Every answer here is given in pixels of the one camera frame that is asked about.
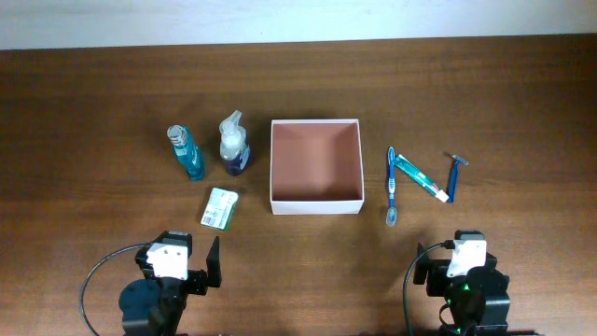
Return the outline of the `white cardboard box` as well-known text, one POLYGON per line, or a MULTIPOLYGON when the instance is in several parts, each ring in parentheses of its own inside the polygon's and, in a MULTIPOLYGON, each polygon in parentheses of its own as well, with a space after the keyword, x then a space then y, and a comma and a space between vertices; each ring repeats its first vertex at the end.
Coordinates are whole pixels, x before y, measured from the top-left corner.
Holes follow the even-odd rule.
POLYGON ((274 119, 274 215, 357 214, 365 201, 358 119, 274 119))

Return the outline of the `clear pump soap bottle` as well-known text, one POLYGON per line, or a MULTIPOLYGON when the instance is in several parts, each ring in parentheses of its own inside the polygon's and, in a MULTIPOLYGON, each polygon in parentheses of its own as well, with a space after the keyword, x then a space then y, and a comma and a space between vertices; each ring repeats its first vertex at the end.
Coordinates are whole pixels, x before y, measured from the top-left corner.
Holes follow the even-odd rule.
POLYGON ((242 112, 235 110, 219 125, 220 157, 230 175, 240 175, 246 168, 251 154, 246 129, 240 125, 242 112))

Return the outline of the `blue white toothbrush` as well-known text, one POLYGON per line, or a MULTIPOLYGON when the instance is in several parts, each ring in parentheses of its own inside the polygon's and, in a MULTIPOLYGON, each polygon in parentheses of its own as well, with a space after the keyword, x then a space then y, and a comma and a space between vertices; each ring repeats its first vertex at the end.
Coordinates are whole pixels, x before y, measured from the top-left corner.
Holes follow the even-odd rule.
POLYGON ((396 157, 395 150, 392 147, 388 148, 387 161, 388 161, 388 198, 389 208, 386 214, 386 225, 393 227, 396 224, 396 207, 395 207, 395 192, 396 192, 396 181, 395 181, 395 166, 394 159, 396 157))

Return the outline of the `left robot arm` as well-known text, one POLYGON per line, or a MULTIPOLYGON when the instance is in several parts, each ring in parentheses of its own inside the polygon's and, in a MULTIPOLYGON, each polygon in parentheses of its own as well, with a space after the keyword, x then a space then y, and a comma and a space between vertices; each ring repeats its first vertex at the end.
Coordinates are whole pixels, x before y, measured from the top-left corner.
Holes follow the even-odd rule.
POLYGON ((135 255, 143 278, 128 284, 118 306, 127 335, 174 336, 190 295, 204 296, 221 286, 220 240, 215 238, 205 270, 190 270, 192 235, 164 231, 135 255))

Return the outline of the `teal mouthwash bottle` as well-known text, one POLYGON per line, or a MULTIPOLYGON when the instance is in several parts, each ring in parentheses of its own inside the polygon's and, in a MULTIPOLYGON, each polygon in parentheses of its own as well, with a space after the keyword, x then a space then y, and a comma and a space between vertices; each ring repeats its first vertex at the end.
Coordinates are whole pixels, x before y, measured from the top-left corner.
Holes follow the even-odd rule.
POLYGON ((191 181, 203 180, 205 165, 199 148, 195 145, 187 127, 173 125, 167 130, 178 162, 185 168, 191 181))

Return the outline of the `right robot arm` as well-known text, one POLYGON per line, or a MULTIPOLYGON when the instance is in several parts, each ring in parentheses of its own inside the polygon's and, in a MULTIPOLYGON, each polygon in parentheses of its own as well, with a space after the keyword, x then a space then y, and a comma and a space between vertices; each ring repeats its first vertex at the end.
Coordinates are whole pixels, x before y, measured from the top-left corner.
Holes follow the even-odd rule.
POLYGON ((407 278, 424 286, 426 295, 441 298, 440 335, 506 335, 510 298, 509 277, 497 270, 497 258, 487 251, 480 231, 462 231, 429 247, 417 245, 407 278))

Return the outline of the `blue disposable razor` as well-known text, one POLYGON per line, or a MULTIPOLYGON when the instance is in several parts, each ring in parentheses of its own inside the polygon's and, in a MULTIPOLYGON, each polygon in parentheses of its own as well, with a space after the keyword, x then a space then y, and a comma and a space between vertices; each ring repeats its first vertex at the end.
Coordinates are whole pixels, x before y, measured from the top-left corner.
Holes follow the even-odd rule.
POLYGON ((458 183, 458 176, 459 176, 459 166, 460 165, 468 165, 469 162, 464 160, 462 157, 458 155, 452 155, 452 166, 450 171, 450 179, 448 185, 448 200, 447 203, 453 203, 455 199, 455 193, 457 190, 457 183, 458 183))

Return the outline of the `teal toothpaste tube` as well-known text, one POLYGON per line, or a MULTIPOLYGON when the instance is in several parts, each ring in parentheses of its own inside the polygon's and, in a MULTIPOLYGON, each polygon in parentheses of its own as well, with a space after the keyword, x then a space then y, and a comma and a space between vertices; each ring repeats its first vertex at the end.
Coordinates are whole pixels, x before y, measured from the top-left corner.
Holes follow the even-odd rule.
POLYGON ((449 195, 441 189, 435 182, 433 182, 428 176, 422 173, 416 166, 408 161, 404 156, 398 154, 394 160, 394 165, 400 169, 403 173, 408 175, 417 184, 419 184, 428 193, 434 196, 436 199, 445 203, 449 200, 449 195))

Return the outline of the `green white soap box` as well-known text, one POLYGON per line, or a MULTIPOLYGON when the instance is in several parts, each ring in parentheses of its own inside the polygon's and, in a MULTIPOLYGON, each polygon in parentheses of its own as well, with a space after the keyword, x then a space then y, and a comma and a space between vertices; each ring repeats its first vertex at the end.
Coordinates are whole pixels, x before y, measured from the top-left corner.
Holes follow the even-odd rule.
POLYGON ((200 223, 214 230, 226 231, 238 200, 237 192, 212 188, 200 223))

